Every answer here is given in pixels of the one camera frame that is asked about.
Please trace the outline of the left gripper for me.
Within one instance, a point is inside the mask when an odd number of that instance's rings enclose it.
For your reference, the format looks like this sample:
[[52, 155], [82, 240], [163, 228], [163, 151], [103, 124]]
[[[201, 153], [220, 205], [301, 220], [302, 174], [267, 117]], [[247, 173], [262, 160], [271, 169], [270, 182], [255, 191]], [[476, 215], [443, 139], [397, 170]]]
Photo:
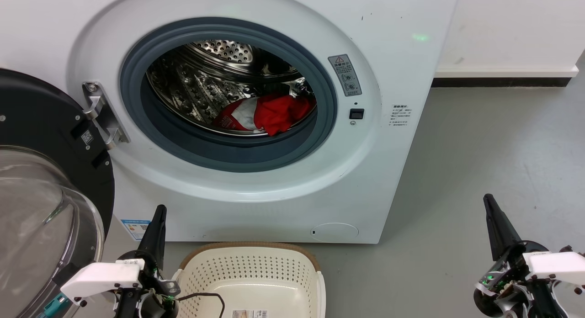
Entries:
[[138, 281], [114, 289], [116, 318], [175, 318], [178, 306], [170, 297], [164, 268], [167, 207], [159, 204], [149, 223], [138, 250], [129, 251], [119, 260], [144, 260]]

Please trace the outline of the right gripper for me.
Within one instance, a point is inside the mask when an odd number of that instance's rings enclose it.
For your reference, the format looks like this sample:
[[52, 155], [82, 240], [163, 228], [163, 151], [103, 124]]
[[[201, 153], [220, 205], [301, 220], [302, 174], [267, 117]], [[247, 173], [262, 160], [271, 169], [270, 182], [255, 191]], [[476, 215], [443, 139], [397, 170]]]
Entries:
[[489, 248], [495, 261], [481, 277], [473, 292], [480, 312], [491, 318], [566, 318], [558, 303], [555, 278], [539, 278], [529, 272], [525, 254], [546, 254], [533, 241], [520, 241], [512, 223], [492, 194], [484, 195]]

